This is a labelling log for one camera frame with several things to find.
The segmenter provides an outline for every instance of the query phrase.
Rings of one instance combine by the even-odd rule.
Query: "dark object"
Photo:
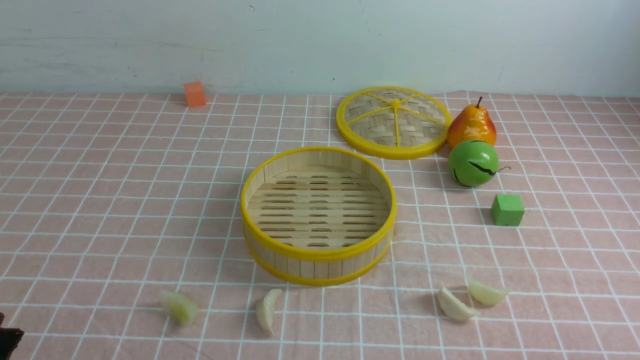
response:
[[[3,320],[4,314],[0,313],[0,325],[2,325]],[[24,331],[20,329],[3,329],[0,327],[0,360],[9,360],[23,336]]]

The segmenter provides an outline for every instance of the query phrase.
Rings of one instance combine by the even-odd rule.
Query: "orange pear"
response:
[[[466,106],[451,122],[447,130],[447,143],[452,149],[465,140],[482,140],[495,145],[495,126],[489,117],[489,111],[480,105],[481,101],[480,96],[477,104]]]

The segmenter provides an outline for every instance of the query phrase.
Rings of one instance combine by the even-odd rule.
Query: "yellow rim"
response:
[[[346,122],[344,120],[344,108],[347,106],[347,104],[349,104],[355,97],[359,96],[359,95],[368,95],[371,97],[375,97],[378,98],[380,101],[389,103],[390,106],[387,106],[385,108],[381,108],[381,110],[387,110],[391,107],[391,103],[390,101],[386,100],[386,99],[381,99],[373,94],[367,94],[370,91],[374,91],[374,90],[397,90],[397,91],[402,91],[402,92],[410,92],[412,93],[411,96],[408,96],[404,99],[402,99],[400,101],[400,103],[402,104],[403,102],[405,102],[408,99],[411,99],[413,97],[424,97],[425,99],[430,100],[431,102],[433,102],[440,111],[442,111],[442,113],[444,114],[445,117],[445,123],[441,123],[440,121],[437,121],[435,119],[432,119],[430,117],[427,117],[423,114],[420,113],[415,113],[414,111],[404,108],[404,107],[400,107],[401,110],[403,111],[407,111],[410,113],[413,113],[414,115],[418,115],[420,117],[424,117],[426,120],[431,121],[431,122],[435,122],[436,124],[441,124],[444,127],[444,130],[442,131],[442,133],[440,135],[438,135],[438,137],[436,137],[435,139],[433,139],[432,141],[422,144],[422,145],[418,145],[418,146],[412,146],[412,147],[389,147],[389,146],[384,146],[384,145],[380,145],[378,143],[374,143],[368,140],[363,139],[362,137],[360,137],[359,135],[357,135],[356,133],[354,133],[351,128],[349,127],[349,123],[353,122],[354,120],[359,120],[359,118],[365,117],[367,115],[370,115],[372,112],[376,112],[376,111],[370,111],[367,114],[363,114],[361,116],[359,116],[356,119],[353,119],[349,122]],[[395,117],[395,121],[396,121],[396,136],[400,136],[398,133],[398,116],[397,116],[397,110],[394,109],[394,117]],[[418,92],[416,90],[412,90],[409,88],[403,88],[400,86],[377,86],[377,87],[373,87],[373,88],[366,88],[364,90],[361,90],[359,92],[355,92],[349,96],[347,96],[338,106],[338,111],[336,114],[336,123],[338,125],[338,131],[340,131],[340,134],[342,135],[343,139],[345,141],[347,141],[347,143],[351,146],[353,146],[354,148],[356,148],[357,150],[371,155],[371,156],[376,156],[379,158],[384,158],[384,159],[391,159],[391,160],[410,160],[410,159],[417,159],[417,158],[422,158],[425,156],[429,156],[431,154],[433,154],[434,152],[440,150],[440,148],[442,148],[447,140],[447,129],[449,128],[449,125],[451,125],[451,122],[453,121],[451,114],[449,113],[449,110],[440,102],[437,101],[435,98],[433,98],[432,96],[423,94],[421,92]]]
[[[385,181],[385,184],[388,186],[389,192],[391,193],[391,209],[389,211],[389,216],[387,217],[387,220],[385,221],[385,223],[378,229],[378,231],[376,231],[368,239],[365,239],[364,241],[361,241],[357,244],[351,245],[343,249],[333,249],[333,250],[299,249],[296,247],[285,245],[279,241],[272,239],[253,223],[253,221],[251,220],[251,217],[249,216],[249,212],[245,204],[246,193],[248,191],[248,187],[251,180],[258,174],[258,172],[260,172],[262,168],[269,165],[273,161],[276,161],[277,159],[283,158],[291,154],[295,154],[297,152],[306,152],[306,151],[335,151],[335,152],[348,154],[350,156],[354,156],[362,160],[363,162],[367,163],[369,166],[371,166],[371,168],[377,171],[377,173]],[[265,246],[267,249],[273,252],[277,252],[288,258],[294,258],[302,261],[327,261],[327,262],[340,261],[340,260],[353,258],[357,255],[360,255],[361,253],[366,252],[367,250],[379,244],[379,242],[382,241],[382,239],[389,232],[393,230],[393,226],[394,226],[394,222],[396,220],[396,214],[397,214],[396,192],[394,191],[393,185],[391,184],[391,180],[382,171],[382,169],[380,169],[371,160],[368,160],[364,156],[356,154],[355,152],[333,148],[333,147],[326,147],[326,146],[302,147],[300,149],[293,149],[293,150],[285,151],[281,154],[278,154],[272,157],[271,159],[268,159],[262,165],[257,167],[251,173],[251,175],[249,175],[249,178],[247,178],[242,189],[242,194],[240,196],[240,203],[241,203],[241,212],[242,212],[243,222],[246,228],[249,229],[250,235],[252,235],[253,238],[255,238],[259,243],[261,243],[263,246]]]
[[[292,282],[294,284],[307,285],[307,286],[332,286],[332,285],[344,284],[345,282],[349,282],[349,281],[355,280],[355,279],[363,276],[367,272],[370,272],[371,269],[376,267],[376,265],[380,262],[380,260],[382,260],[382,257],[387,253],[387,251],[389,250],[389,246],[391,245],[391,241],[390,241],[387,244],[387,246],[385,246],[385,248],[382,250],[382,253],[378,257],[373,259],[369,264],[367,264],[367,266],[361,268],[360,270],[358,270],[358,271],[356,271],[356,272],[354,272],[352,274],[349,274],[347,276],[334,277],[333,279],[310,279],[308,277],[300,277],[300,276],[287,274],[287,273],[282,272],[282,271],[276,269],[275,267],[265,263],[260,257],[258,257],[258,255],[255,253],[255,251],[253,251],[253,249],[251,248],[251,245],[249,244],[248,240],[244,239],[244,242],[246,243],[246,247],[249,250],[249,254],[251,254],[251,257],[266,272],[268,272],[269,274],[271,274],[271,275],[273,275],[273,276],[275,276],[275,277],[277,277],[279,279],[282,279],[284,281],[289,281],[289,282]]]

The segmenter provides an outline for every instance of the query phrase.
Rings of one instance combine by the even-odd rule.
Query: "bamboo steamer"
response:
[[[398,86],[367,88],[338,106],[338,131],[348,144],[371,156],[409,160],[444,146],[452,122],[434,97]]]
[[[249,253],[272,275],[310,286],[356,279],[388,250],[396,195],[373,162],[331,147],[283,152],[241,194]]]

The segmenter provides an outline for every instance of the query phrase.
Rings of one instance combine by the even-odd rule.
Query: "foam block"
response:
[[[524,205],[519,195],[497,194],[491,206],[493,223],[498,226],[518,226],[524,216]]]
[[[204,94],[204,86],[200,81],[184,84],[184,95],[187,97],[187,106],[204,106],[207,104],[207,98]]]

